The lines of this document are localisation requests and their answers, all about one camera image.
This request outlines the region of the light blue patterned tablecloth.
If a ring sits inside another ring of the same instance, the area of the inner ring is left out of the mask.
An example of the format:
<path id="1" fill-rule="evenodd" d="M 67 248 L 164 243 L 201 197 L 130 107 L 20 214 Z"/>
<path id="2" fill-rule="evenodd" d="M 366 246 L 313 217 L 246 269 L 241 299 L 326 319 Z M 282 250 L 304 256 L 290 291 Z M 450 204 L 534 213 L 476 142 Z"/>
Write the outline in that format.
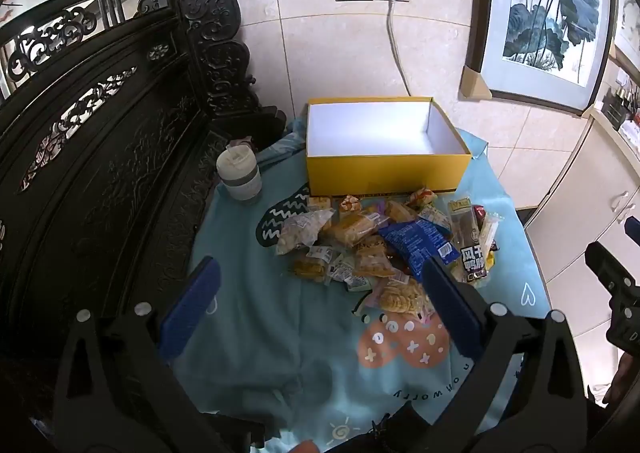
<path id="1" fill-rule="evenodd" d="M 192 258 L 215 258 L 221 285 L 172 363 L 200 411 L 265 421 L 270 452 L 332 449 L 405 403 L 434 421 L 473 366 L 439 317 L 356 314 L 356 291 L 299 279 L 276 253 L 283 220 L 307 204 L 305 136 L 295 121 L 259 153 L 258 198 L 215 190 Z"/>

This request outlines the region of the dark brown snack bar packet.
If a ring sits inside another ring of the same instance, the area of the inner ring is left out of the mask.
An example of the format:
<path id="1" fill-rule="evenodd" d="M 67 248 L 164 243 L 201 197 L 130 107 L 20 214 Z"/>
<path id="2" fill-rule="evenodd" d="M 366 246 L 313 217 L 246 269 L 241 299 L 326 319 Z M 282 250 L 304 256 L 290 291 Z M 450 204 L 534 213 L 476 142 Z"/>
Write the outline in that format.
<path id="1" fill-rule="evenodd" d="M 480 245 L 478 228 L 472 201 L 461 196 L 448 203 L 448 212 L 454 242 L 460 253 L 463 281 L 473 283 L 487 275 L 485 253 Z"/>

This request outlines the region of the red white small snack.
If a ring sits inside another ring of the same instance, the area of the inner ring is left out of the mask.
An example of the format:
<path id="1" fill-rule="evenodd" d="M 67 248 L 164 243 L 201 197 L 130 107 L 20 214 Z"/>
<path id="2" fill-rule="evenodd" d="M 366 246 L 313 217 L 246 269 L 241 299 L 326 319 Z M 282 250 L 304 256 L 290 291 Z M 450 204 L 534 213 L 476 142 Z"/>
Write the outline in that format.
<path id="1" fill-rule="evenodd" d="M 427 204 L 432 204 L 438 195 L 427 187 L 423 187 L 420 190 L 413 192 L 409 195 L 407 206 L 413 210 L 423 210 Z"/>

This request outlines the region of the cardboard corner protector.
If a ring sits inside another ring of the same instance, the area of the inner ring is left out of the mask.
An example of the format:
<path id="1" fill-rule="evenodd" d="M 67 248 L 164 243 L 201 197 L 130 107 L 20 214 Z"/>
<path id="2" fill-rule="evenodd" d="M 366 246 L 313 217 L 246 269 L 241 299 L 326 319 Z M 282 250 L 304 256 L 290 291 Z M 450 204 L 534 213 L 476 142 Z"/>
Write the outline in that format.
<path id="1" fill-rule="evenodd" d="M 492 93 L 479 72 L 469 66 L 463 66 L 459 88 L 460 96 L 465 100 L 482 101 L 491 100 Z"/>

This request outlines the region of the blue snack bag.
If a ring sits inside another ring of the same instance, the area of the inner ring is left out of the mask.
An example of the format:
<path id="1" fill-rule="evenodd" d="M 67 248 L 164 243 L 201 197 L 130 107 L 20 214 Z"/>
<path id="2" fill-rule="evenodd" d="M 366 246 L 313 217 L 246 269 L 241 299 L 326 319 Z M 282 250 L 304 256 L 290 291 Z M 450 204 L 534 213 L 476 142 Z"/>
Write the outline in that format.
<path id="1" fill-rule="evenodd" d="M 424 283 L 423 268 L 432 258 L 451 265 L 460 253 L 430 221 L 419 218 L 378 230 L 385 243 L 393 247 L 408 263 L 413 279 Z"/>

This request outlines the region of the framed lotus painting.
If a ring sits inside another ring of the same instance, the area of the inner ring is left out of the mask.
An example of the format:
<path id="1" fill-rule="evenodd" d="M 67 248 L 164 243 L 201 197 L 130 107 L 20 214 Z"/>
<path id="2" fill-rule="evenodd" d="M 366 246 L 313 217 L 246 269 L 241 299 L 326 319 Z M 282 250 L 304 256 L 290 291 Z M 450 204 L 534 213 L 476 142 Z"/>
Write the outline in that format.
<path id="1" fill-rule="evenodd" d="M 465 65 L 493 99 L 580 114 L 596 98 L 616 0 L 473 0 Z"/>

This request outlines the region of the clear wafer roll packet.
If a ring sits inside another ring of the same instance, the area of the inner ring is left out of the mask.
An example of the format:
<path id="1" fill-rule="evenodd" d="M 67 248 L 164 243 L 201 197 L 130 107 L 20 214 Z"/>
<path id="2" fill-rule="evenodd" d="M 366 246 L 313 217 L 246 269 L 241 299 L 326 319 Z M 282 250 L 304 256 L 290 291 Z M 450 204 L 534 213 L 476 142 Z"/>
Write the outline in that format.
<path id="1" fill-rule="evenodd" d="M 502 217 L 496 213 L 487 213 L 480 228 L 480 250 L 485 258 L 488 257 Z"/>

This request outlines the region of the clear bread packet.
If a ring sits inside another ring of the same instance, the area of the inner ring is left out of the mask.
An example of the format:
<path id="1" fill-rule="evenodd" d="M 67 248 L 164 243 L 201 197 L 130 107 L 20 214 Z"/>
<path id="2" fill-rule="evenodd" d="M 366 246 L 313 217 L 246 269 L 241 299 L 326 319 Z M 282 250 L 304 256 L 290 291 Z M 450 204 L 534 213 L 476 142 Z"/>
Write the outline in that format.
<path id="1" fill-rule="evenodd" d="M 286 219 L 276 245 L 279 256 L 299 247 L 311 247 L 317 241 L 322 228 L 333 218 L 334 209 L 314 210 Z"/>

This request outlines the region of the dark carved wooden furniture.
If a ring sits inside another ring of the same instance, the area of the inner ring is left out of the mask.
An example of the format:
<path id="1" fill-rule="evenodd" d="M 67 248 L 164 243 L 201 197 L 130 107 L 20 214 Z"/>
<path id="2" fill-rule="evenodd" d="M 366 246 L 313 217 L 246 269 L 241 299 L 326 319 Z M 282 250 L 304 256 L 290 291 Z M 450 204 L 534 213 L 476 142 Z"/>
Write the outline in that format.
<path id="1" fill-rule="evenodd" d="M 1 30 L 1 412 L 49 419 L 87 310 L 118 399 L 126 314 L 186 284 L 218 155 L 277 141 L 237 0 L 47 0 Z"/>

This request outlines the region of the white cabinet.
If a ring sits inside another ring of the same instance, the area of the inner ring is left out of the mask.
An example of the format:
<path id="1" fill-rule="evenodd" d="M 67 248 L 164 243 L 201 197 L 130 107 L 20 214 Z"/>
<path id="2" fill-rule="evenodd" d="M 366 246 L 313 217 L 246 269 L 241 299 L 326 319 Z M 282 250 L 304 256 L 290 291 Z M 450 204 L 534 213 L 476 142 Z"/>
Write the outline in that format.
<path id="1" fill-rule="evenodd" d="M 551 307 L 567 316 L 582 380 L 598 401 L 611 386 L 622 351 L 605 337 L 608 291 L 585 262 L 600 242 L 639 277 L 639 247 L 624 223 L 639 216 L 639 156 L 596 108 L 559 179 L 525 225 Z"/>

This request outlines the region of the white lidded cup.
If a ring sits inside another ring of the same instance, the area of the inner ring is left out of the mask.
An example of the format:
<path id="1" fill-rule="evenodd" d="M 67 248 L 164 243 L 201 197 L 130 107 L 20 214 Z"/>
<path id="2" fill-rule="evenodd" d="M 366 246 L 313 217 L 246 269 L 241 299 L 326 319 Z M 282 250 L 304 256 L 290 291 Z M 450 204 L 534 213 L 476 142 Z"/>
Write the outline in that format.
<path id="1" fill-rule="evenodd" d="M 256 155 L 246 144 L 224 150 L 217 158 L 216 168 L 232 199 L 246 202 L 256 198 L 262 191 L 262 176 Z"/>

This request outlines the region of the yellow cardboard box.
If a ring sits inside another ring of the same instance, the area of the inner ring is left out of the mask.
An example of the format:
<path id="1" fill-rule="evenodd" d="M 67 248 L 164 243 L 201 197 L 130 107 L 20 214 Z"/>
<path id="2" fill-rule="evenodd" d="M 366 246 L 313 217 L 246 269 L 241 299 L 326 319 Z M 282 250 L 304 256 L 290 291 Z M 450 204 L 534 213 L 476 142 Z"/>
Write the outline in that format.
<path id="1" fill-rule="evenodd" d="M 306 166 L 317 196 L 457 189 L 472 153 L 432 97 L 308 101 Z"/>

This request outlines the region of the clear pastry packet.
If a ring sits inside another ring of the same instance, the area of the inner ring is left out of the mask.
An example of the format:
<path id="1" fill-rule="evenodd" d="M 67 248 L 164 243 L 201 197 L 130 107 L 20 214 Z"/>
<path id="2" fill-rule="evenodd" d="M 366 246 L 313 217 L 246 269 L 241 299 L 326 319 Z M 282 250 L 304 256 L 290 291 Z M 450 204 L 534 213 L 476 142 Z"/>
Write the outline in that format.
<path id="1" fill-rule="evenodd" d="M 378 232 L 378 229 L 389 220 L 390 218 L 384 214 L 372 212 L 372 210 L 361 210 L 359 213 L 345 216 L 328 230 L 321 231 L 320 241 L 352 248 L 366 237 Z"/>

